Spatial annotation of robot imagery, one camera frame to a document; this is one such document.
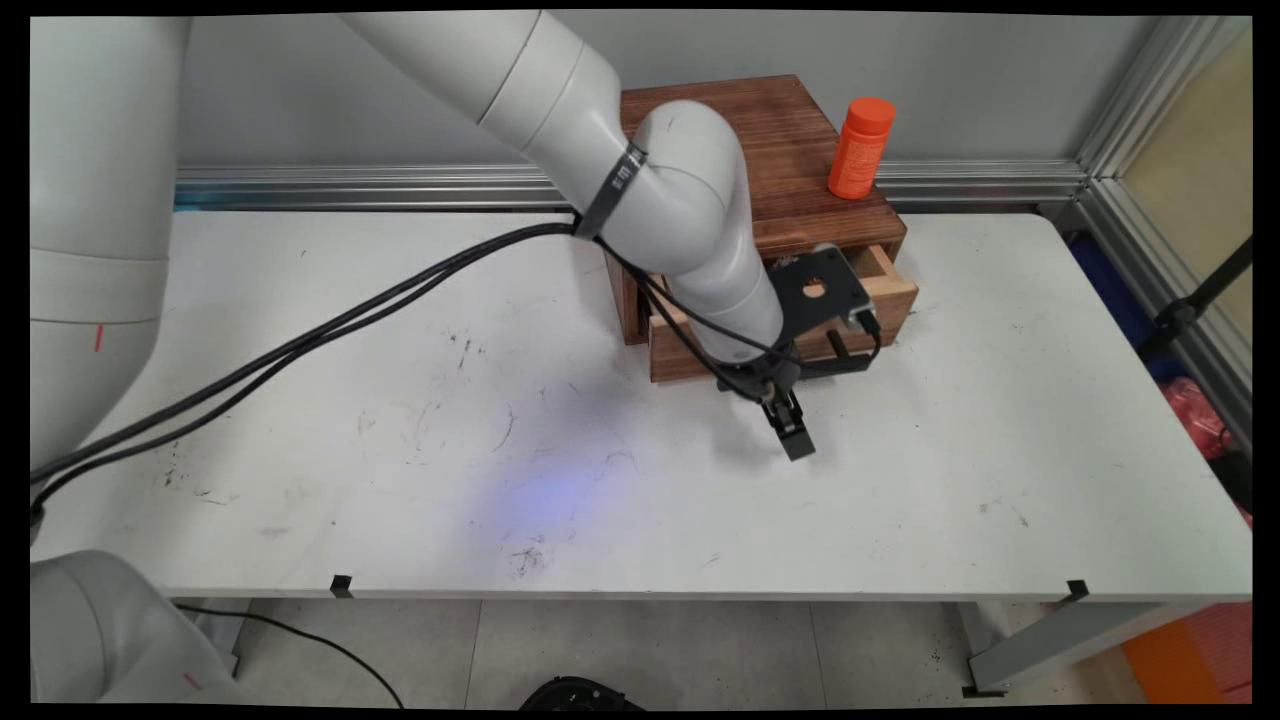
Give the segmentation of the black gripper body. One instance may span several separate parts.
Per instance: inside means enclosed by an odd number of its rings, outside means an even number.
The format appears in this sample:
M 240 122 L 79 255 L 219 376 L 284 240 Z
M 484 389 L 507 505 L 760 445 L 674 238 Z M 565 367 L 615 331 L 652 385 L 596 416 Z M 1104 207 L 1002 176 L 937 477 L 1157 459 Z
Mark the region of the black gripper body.
M 763 354 L 746 364 L 716 363 L 717 389 L 758 404 L 796 404 L 794 387 L 801 372 L 796 342 L 780 341 L 773 350 L 774 354 Z

